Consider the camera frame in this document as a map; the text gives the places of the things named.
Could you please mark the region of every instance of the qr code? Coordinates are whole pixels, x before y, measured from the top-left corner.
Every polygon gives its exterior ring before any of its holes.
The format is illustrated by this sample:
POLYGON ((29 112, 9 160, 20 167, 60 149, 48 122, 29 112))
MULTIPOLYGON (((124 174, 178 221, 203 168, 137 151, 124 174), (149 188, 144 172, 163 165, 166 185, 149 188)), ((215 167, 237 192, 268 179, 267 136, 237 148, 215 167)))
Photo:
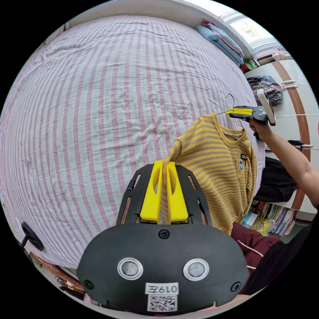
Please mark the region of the qr code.
POLYGON ((177 295, 149 295, 148 311, 177 311, 177 295))

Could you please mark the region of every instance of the label sticker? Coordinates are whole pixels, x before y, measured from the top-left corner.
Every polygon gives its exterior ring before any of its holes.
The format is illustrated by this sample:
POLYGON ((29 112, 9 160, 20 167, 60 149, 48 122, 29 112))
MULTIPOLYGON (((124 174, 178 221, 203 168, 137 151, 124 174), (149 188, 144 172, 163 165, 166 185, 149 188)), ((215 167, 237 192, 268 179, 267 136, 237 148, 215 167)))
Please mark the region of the label sticker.
POLYGON ((239 160, 238 170, 244 170, 244 161, 242 159, 239 160))
POLYGON ((178 295, 178 282, 171 283, 149 283, 145 284, 147 295, 178 295))
POLYGON ((177 311, 178 282, 149 283, 145 285, 148 295, 147 311, 171 312, 177 311))

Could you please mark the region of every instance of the pink and white striped sheet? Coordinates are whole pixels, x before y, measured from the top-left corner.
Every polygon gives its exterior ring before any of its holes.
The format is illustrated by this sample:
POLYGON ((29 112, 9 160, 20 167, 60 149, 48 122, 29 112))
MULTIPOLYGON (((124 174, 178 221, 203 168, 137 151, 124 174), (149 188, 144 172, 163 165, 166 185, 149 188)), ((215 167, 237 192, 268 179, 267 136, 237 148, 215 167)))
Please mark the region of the pink and white striped sheet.
MULTIPOLYGON (((144 16, 94 20, 31 59, 0 119, 0 197, 15 236, 27 222, 43 260, 77 268, 114 222, 134 172, 166 157, 202 114, 256 105, 241 70, 197 31, 144 16)), ((239 120, 219 116, 223 126, 239 120)), ((265 147, 246 122, 258 158, 265 147)))

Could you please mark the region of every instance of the yellow plastic part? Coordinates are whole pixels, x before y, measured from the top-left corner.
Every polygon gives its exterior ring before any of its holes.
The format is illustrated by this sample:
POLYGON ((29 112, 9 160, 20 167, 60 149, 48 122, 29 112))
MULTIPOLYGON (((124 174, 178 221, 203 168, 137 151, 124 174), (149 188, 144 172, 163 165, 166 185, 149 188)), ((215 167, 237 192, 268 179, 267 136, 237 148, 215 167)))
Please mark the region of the yellow plastic part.
POLYGON ((229 109, 226 112, 226 115, 229 116, 229 114, 234 113, 234 114, 239 114, 239 115, 252 115, 253 114, 253 110, 252 109, 246 109, 246 108, 236 108, 236 109, 229 109))
POLYGON ((166 185, 169 223, 186 221, 188 212, 174 162, 166 167, 166 185))
POLYGON ((156 222, 157 224, 159 224, 160 222, 160 200, 162 193, 163 164, 163 160, 157 160, 154 162, 150 181, 147 186, 142 210, 140 213, 140 217, 142 220, 156 222))

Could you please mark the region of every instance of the yellow striped sweater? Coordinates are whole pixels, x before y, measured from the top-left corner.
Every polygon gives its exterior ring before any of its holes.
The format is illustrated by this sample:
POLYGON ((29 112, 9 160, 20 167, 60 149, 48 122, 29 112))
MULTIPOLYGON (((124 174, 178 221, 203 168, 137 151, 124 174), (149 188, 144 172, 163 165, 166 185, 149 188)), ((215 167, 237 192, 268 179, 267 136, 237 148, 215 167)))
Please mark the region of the yellow striped sweater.
POLYGON ((201 116, 176 139, 164 161, 161 211, 165 222, 169 161, 194 173, 207 198, 213 226, 230 235, 232 224, 248 213, 256 186, 257 161, 245 129, 222 127, 214 113, 201 116))

